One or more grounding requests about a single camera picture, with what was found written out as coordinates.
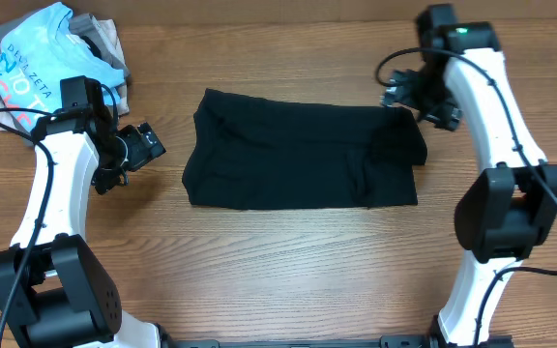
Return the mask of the black t-shirt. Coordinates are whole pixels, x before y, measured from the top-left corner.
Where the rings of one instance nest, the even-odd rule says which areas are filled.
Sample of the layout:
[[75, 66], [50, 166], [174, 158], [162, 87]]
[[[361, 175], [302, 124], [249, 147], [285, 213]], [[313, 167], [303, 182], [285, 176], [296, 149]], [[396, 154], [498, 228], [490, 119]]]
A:
[[270, 101], [208, 89], [182, 176], [196, 206], [379, 208], [418, 202], [427, 147], [402, 107]]

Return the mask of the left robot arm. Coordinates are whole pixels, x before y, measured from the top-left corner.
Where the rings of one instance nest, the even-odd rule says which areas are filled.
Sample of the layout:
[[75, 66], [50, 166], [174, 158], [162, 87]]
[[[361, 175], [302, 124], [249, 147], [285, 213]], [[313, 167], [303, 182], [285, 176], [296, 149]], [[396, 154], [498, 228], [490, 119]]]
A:
[[108, 88], [77, 76], [60, 82], [61, 108], [39, 111], [30, 131], [36, 170], [10, 246], [0, 251], [0, 346], [159, 347], [174, 342], [158, 324], [123, 309], [115, 282], [86, 243], [92, 190], [105, 194], [164, 154], [152, 128], [118, 127]]

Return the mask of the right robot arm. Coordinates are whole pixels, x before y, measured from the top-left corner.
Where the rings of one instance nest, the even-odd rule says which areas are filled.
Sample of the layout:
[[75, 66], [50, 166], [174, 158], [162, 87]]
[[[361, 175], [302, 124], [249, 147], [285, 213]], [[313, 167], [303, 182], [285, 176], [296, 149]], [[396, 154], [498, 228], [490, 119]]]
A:
[[454, 210], [463, 250], [452, 293], [424, 335], [387, 335], [386, 347], [509, 347], [489, 325], [511, 277], [544, 243], [557, 218], [557, 164], [528, 131], [507, 78], [491, 24], [460, 22], [449, 4], [416, 18], [423, 67], [396, 71], [381, 102], [418, 111], [420, 120], [454, 131], [465, 124], [479, 175]]

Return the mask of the light blue printed t-shirt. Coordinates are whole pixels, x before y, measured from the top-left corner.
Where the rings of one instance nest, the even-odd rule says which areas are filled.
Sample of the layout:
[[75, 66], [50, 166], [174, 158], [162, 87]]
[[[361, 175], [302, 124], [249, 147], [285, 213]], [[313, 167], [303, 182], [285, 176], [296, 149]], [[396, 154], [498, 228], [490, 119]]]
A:
[[0, 25], [0, 123], [31, 130], [39, 118], [26, 110], [55, 111], [63, 106], [60, 81], [86, 76], [109, 88], [108, 108], [130, 111], [130, 76], [114, 22], [91, 14], [74, 15], [56, 2]]

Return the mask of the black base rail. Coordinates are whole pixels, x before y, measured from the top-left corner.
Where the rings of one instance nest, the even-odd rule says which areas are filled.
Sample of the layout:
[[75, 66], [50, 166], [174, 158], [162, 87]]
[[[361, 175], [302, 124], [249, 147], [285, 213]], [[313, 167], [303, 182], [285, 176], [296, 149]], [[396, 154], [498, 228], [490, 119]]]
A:
[[386, 335], [377, 339], [296, 340], [258, 342], [219, 342], [210, 340], [170, 341], [165, 347], [176, 348], [426, 348], [443, 347], [425, 335]]

